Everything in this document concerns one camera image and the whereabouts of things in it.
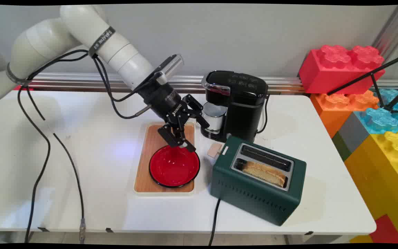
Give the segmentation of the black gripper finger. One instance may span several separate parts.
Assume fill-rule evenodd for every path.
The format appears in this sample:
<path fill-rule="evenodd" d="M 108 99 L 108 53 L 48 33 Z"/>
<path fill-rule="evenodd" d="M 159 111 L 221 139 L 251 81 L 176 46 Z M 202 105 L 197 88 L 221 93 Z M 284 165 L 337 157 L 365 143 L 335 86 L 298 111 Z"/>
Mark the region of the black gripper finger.
<path fill-rule="evenodd" d="M 202 116 L 203 106 L 190 94 L 184 96 L 183 101 L 191 108 L 186 110 L 189 117 L 195 119 L 201 128 L 209 128 L 209 123 Z"/>
<path fill-rule="evenodd" d="M 186 148 L 189 152 L 195 152 L 196 148 L 190 143 L 185 135 L 184 126 L 174 126 L 171 123 L 165 123 L 158 129 L 159 135 L 172 147 Z"/>

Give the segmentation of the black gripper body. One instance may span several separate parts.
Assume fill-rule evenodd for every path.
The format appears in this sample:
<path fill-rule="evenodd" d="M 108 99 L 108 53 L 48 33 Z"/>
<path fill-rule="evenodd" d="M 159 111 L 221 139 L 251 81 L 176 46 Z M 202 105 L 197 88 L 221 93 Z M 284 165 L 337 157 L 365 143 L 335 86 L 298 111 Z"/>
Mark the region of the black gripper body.
<path fill-rule="evenodd" d="M 140 85 L 140 96 L 153 112 L 174 130 L 183 130 L 189 119 L 189 108 L 195 109 L 195 99 L 188 94 L 183 98 L 169 83 L 160 85 L 157 81 L 146 81 Z"/>

